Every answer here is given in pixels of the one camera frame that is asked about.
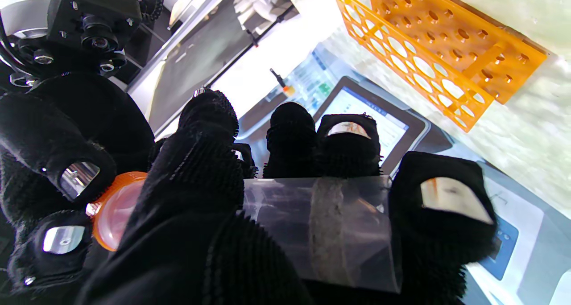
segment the tablet screen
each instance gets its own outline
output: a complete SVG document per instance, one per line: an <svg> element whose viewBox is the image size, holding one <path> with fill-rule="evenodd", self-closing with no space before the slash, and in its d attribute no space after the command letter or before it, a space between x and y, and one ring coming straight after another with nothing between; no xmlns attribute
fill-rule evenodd
<svg viewBox="0 0 571 305"><path fill-rule="evenodd" d="M371 116L377 121L377 131L381 143L381 156L388 157L398 141L404 136L408 130L408 126L401 120L394 118L379 106L373 104L369 100L363 98L359 94L351 91L348 87L343 87L331 104L323 112L326 114L363 114ZM316 124L319 128L321 117Z"/></svg>

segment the screw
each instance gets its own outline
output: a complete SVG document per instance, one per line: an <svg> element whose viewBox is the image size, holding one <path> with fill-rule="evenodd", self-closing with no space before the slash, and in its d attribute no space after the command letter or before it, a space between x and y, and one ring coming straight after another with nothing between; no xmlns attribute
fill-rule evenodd
<svg viewBox="0 0 571 305"><path fill-rule="evenodd" d="M99 65L99 67L103 72L111 72L115 69L115 66L113 65L113 62L111 60L107 60L106 62L102 62Z"/></svg>
<svg viewBox="0 0 571 305"><path fill-rule="evenodd" d="M35 277L33 276L27 276L24 279L24 285L28 286L29 284L33 283L35 281Z"/></svg>
<svg viewBox="0 0 571 305"><path fill-rule="evenodd" d="M34 61L41 65L50 65L53 63L54 58L44 49L37 49L34 51Z"/></svg>
<svg viewBox="0 0 571 305"><path fill-rule="evenodd" d="M91 46L96 49L105 49L109 45L109 42L104 37L95 37L91 41Z"/></svg>

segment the black fuzzy glove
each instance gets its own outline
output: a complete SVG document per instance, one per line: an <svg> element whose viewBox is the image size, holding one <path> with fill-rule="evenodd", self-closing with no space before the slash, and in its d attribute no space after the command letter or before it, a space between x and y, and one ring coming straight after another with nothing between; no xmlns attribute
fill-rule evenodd
<svg viewBox="0 0 571 305"><path fill-rule="evenodd" d="M10 112L14 104L37 110ZM41 82L28 94L1 98L0 106L0 124L7 126L0 147L0 203L16 230L8 274L14 291L41 291L53 299L77 288L70 283L81 282L89 273L84 262L97 246L92 244L86 203L106 190L116 171L147 171L153 132L127 94L92 74ZM28 149L17 150L23 146ZM79 157L109 170L105 177L96 177L80 199L66 199L58 190L57 173L70 163L69 157L74 157L71 163ZM49 229L65 226L82 228L76 228L73 242L59 236L46 239ZM54 253L66 246L67 252Z"/></svg>

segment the robotic hand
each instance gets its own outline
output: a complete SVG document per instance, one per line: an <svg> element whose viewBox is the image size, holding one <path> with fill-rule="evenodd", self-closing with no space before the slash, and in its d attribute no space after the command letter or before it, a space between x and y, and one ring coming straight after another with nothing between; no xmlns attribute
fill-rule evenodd
<svg viewBox="0 0 571 305"><path fill-rule="evenodd" d="M44 81L0 98L0 202L16 230L16 291L81 280L85 214L117 173L147 171L154 136L130 96L96 74Z"/></svg>

